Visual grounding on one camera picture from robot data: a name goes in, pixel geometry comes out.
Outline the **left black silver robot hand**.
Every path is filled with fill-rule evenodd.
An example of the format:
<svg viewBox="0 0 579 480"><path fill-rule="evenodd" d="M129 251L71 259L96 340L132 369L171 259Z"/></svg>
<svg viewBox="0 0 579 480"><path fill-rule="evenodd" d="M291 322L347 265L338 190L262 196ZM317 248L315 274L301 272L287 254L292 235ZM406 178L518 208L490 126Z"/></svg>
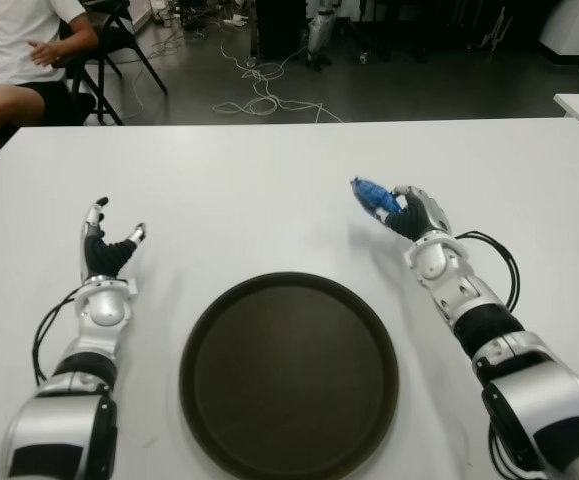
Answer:
<svg viewBox="0 0 579 480"><path fill-rule="evenodd" d="M123 241L107 243L101 223L104 220L102 210L108 203L108 197L93 203L82 224L80 273L83 283L98 276L116 278L146 238L146 224L139 223Z"/></svg>

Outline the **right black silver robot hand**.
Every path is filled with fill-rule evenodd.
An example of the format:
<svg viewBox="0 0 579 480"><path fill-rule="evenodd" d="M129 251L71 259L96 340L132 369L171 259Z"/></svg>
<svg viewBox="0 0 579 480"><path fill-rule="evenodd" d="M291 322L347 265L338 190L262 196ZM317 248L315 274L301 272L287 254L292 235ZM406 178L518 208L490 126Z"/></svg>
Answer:
<svg viewBox="0 0 579 480"><path fill-rule="evenodd" d="M399 235L416 242L432 231L452 234L450 222L436 200L415 186L397 186L394 198L403 197L406 205L399 213L378 210L380 222Z"/></svg>

